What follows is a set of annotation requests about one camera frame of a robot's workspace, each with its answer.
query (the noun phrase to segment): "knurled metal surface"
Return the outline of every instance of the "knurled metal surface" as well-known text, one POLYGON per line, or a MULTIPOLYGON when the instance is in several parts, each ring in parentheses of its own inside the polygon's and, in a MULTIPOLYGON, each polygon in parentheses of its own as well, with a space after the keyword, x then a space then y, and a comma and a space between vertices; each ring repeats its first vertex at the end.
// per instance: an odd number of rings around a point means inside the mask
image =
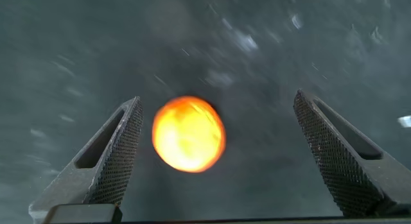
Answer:
POLYGON ((137 99, 132 106, 130 118, 121 127, 107 155, 90 203, 121 204, 132 173, 143 125, 143 109, 140 100, 137 99))
POLYGON ((299 91, 294 111, 334 202, 344 216, 370 216, 382 195, 310 101, 299 91))

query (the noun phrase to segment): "glowing ball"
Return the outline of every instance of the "glowing ball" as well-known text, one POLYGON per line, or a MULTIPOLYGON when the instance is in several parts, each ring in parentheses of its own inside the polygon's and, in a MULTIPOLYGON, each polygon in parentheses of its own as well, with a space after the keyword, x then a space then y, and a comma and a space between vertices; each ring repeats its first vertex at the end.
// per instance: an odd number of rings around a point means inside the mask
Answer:
POLYGON ((183 96, 155 115, 153 145, 171 167, 190 173, 209 169, 225 148, 225 131, 216 111, 202 99, 183 96))

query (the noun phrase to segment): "gray background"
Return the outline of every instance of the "gray background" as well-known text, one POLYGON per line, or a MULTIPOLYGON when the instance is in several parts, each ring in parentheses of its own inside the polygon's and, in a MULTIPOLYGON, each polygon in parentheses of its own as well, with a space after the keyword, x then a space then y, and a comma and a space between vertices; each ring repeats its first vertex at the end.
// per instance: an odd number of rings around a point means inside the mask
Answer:
POLYGON ((411 0, 0 0, 0 219, 28 204, 123 101, 144 130, 123 220, 339 216, 298 127, 320 96, 408 168, 411 0), (208 171, 153 150, 157 109, 192 94, 227 149, 208 171))

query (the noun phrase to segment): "dark gray wall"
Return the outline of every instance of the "dark gray wall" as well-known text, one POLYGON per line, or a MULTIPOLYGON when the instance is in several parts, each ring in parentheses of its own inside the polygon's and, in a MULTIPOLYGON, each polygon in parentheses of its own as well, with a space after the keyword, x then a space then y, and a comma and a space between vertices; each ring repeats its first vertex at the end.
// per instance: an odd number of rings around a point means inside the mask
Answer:
POLYGON ((338 216, 292 110, 314 92, 411 168, 411 0, 0 0, 0 219, 28 204, 110 113, 145 111, 124 220, 338 216), (175 171, 150 129, 175 96, 227 129, 209 171, 175 171))

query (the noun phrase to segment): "orange glowing sphere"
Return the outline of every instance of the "orange glowing sphere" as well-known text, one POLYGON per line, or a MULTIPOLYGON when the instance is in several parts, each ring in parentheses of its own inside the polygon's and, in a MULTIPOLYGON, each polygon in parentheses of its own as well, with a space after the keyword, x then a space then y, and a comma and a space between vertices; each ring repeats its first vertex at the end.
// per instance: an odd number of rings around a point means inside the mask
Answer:
POLYGON ((152 136, 163 161, 190 173, 209 169, 225 148, 220 117, 210 104, 193 96, 165 104, 155 115, 152 136))

